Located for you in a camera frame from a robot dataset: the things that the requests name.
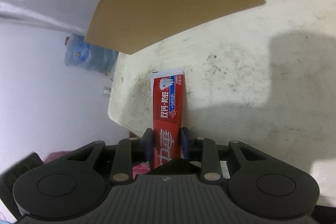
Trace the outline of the red white toothpaste tube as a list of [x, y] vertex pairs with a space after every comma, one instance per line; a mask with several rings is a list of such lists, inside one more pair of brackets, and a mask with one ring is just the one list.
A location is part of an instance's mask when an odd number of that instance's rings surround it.
[[151, 75], [154, 168], [181, 156], [184, 83], [183, 68], [154, 72]]

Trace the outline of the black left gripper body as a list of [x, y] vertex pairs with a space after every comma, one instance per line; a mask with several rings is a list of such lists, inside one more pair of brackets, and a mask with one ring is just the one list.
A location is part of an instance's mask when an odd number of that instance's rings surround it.
[[199, 176], [201, 174], [201, 167], [191, 164], [185, 159], [173, 159], [166, 164], [163, 164], [155, 169], [152, 169], [147, 173], [148, 175], [158, 176], [172, 176], [172, 175], [189, 175], [195, 174]]

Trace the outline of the blue water jug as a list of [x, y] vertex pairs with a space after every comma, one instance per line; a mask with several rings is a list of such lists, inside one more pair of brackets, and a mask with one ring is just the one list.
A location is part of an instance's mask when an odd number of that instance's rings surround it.
[[65, 66], [106, 76], [112, 73], [118, 58], [117, 51], [86, 43], [80, 35], [66, 37], [65, 46]]

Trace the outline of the white wall plug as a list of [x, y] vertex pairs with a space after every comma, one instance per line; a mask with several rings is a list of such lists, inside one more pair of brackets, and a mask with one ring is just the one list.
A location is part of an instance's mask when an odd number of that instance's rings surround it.
[[111, 87], [107, 87], [107, 86], [103, 87], [103, 94], [105, 96], [110, 96], [111, 91], [112, 91]]

